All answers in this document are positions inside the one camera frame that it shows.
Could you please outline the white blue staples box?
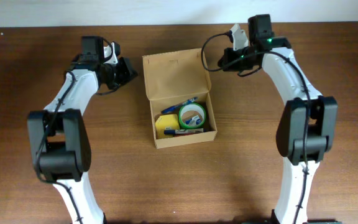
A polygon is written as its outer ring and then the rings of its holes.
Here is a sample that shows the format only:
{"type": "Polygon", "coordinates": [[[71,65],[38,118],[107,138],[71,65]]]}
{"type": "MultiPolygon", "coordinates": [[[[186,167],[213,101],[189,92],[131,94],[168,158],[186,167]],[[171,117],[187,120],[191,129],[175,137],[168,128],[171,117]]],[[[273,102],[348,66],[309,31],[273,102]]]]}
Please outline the white blue staples box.
{"type": "Polygon", "coordinates": [[[198,115],[185,121],[185,124],[187,124],[189,126],[197,126],[200,123],[201,123],[201,118],[198,115]]]}

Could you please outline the brown cardboard box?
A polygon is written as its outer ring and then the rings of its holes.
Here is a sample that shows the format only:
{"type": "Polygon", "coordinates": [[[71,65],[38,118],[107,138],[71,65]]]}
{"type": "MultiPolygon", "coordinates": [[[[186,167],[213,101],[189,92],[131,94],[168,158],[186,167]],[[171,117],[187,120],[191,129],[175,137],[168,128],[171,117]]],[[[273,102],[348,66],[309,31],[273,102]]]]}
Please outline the brown cardboard box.
{"type": "Polygon", "coordinates": [[[211,80],[201,59],[201,49],[142,57],[145,92],[150,103],[152,129],[157,149],[213,141],[218,133],[210,97],[211,80]],[[155,122],[161,111],[193,97],[198,98],[196,102],[206,111],[203,127],[207,131],[170,138],[158,137],[155,122]]]}

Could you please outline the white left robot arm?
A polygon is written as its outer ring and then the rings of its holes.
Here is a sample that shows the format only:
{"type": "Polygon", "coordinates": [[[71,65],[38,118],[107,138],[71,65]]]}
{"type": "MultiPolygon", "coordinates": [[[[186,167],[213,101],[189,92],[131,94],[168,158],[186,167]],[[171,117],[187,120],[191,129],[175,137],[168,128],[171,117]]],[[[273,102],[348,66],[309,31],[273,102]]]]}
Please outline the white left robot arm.
{"type": "Polygon", "coordinates": [[[27,116],[32,165],[37,178],[54,186],[73,223],[106,223],[90,184],[91,146],[83,114],[101,85],[114,93],[137,76],[121,46],[100,36],[83,36],[81,52],[64,71],[56,97],[27,116]]]}

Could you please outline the yellow spiral notepad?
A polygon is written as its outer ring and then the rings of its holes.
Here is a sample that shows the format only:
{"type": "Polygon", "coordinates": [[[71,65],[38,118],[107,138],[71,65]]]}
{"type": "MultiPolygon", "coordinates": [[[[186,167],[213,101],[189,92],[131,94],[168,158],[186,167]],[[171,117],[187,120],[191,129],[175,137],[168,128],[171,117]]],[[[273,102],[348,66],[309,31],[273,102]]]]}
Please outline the yellow spiral notepad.
{"type": "Polygon", "coordinates": [[[177,114],[161,115],[155,122],[155,128],[157,133],[157,139],[172,138],[173,134],[165,134],[165,130],[179,129],[180,124],[177,114]]]}

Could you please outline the green tape roll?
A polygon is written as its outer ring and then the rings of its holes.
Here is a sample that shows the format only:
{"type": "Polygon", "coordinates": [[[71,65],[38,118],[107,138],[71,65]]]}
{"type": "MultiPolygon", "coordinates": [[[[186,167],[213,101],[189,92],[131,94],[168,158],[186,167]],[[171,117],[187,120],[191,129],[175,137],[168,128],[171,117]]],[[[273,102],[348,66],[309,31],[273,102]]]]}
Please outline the green tape roll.
{"type": "Polygon", "coordinates": [[[206,121],[206,111],[198,103],[190,103],[189,105],[182,106],[178,112],[179,124],[182,129],[197,129],[202,128],[206,121]],[[201,118],[201,123],[197,126],[189,126],[185,121],[198,115],[201,118]]]}

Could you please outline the blue white board marker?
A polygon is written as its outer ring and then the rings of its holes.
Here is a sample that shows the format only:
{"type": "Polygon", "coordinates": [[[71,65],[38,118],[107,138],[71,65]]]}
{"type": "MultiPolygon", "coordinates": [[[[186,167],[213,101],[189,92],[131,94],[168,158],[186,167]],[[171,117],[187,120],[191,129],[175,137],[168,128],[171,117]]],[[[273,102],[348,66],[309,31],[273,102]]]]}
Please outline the blue white board marker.
{"type": "Polygon", "coordinates": [[[181,135],[181,134],[199,134],[203,133],[203,128],[197,129],[166,129],[163,131],[165,135],[181,135]]]}

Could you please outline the blue ballpoint pen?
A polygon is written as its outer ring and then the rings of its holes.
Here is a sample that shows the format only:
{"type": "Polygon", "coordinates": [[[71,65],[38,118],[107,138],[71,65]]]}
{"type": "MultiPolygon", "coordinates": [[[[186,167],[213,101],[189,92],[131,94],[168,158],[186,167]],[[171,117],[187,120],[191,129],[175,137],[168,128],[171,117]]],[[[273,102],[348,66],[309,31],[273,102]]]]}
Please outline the blue ballpoint pen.
{"type": "Polygon", "coordinates": [[[194,103],[196,100],[198,99],[198,97],[193,97],[193,98],[190,98],[190,99],[187,99],[179,104],[176,104],[176,105],[173,105],[173,106],[170,106],[164,110],[161,111],[162,114],[167,114],[167,113],[171,113],[172,111],[175,111],[176,109],[178,108],[181,108],[182,106],[186,106],[186,105],[189,105],[190,103],[194,103]]]}

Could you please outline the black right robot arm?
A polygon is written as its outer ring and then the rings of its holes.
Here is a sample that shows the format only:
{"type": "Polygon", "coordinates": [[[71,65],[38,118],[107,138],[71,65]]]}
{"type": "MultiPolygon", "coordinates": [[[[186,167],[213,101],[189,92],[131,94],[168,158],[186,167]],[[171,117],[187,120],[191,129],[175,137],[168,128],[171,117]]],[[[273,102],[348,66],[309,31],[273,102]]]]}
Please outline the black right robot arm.
{"type": "Polygon", "coordinates": [[[246,77],[263,70],[273,81],[284,110],[276,132],[283,158],[280,195],[269,223],[307,223],[314,175],[333,146],[338,104],[307,79],[286,37],[277,37],[268,14],[250,17],[248,31],[234,24],[227,32],[233,46],[218,65],[246,77]]]}

